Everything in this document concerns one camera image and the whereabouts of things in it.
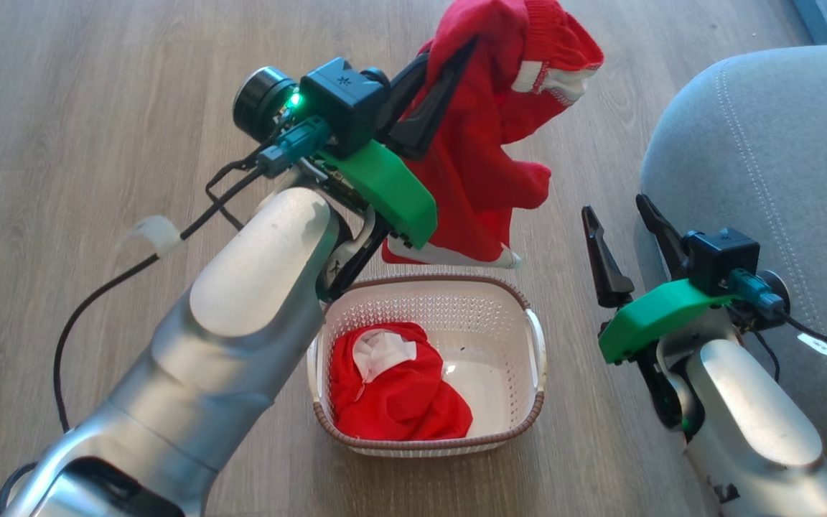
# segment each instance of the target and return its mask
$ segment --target white cable clip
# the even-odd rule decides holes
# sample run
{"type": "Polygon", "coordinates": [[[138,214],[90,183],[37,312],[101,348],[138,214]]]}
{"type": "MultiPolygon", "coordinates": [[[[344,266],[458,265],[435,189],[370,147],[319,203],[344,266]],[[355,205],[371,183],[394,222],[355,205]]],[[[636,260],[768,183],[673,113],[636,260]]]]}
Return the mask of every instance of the white cable clip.
{"type": "Polygon", "coordinates": [[[155,246],[155,255],[159,259],[174,251],[181,242],[184,242],[181,240],[180,231],[167,217],[150,215],[136,223],[134,228],[117,244],[117,248],[137,235],[149,239],[149,242],[155,246]]]}

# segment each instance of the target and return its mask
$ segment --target perforated basket wall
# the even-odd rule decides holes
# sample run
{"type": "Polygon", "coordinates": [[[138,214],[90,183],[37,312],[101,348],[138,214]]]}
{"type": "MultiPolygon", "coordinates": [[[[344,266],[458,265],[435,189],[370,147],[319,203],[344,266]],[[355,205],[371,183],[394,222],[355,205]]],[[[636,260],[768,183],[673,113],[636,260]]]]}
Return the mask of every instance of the perforated basket wall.
{"type": "Polygon", "coordinates": [[[544,402],[547,357],[538,318],[518,291],[498,279],[423,276],[358,284],[327,310],[308,351],[313,409],[324,430],[364,455],[462,455],[525,432],[544,402]],[[445,364],[443,379],[468,402],[468,436],[433,442],[377,442],[332,423],[330,363],[336,338],[355,328],[411,321],[423,327],[445,364]]]}

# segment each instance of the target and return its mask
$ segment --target basket handle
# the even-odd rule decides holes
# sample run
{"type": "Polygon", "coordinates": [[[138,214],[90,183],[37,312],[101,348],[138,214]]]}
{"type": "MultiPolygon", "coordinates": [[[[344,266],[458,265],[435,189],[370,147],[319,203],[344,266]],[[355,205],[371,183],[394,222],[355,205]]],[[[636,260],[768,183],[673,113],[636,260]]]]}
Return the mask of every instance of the basket handle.
{"type": "Polygon", "coordinates": [[[308,367],[308,389],[312,392],[312,402],[321,402],[321,354],[319,354],[318,334],[305,353],[305,364],[308,367]]]}
{"type": "Polygon", "coordinates": [[[531,367],[532,379],[538,392],[544,392],[544,386],[548,383],[548,350],[544,344],[544,332],[541,330],[541,322],[531,309],[525,309],[525,327],[531,341],[531,367]]]}

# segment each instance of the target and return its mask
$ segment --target gray upholstered cushion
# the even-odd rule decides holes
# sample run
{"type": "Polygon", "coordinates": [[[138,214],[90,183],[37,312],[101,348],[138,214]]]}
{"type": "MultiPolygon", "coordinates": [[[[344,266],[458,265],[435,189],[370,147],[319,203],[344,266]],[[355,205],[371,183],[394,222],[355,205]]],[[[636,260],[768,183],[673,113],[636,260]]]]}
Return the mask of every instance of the gray upholstered cushion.
{"type": "MultiPolygon", "coordinates": [[[[739,56],[700,73],[656,129],[643,192],[680,232],[731,226],[758,240],[761,267],[790,285],[794,317],[827,333],[827,46],[739,56]]],[[[767,334],[781,386],[827,454],[827,357],[795,336],[767,334]]]]}

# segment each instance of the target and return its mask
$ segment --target camera lens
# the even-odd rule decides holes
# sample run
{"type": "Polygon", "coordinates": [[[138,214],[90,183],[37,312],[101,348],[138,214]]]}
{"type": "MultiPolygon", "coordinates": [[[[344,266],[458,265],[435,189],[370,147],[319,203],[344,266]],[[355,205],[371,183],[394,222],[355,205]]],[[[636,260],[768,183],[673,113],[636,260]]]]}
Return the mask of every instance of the camera lens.
{"type": "Polygon", "coordinates": [[[256,141],[265,141],[276,128],[274,117],[295,86],[295,81],[272,66],[254,72],[235,96],[235,125],[256,141]]]}

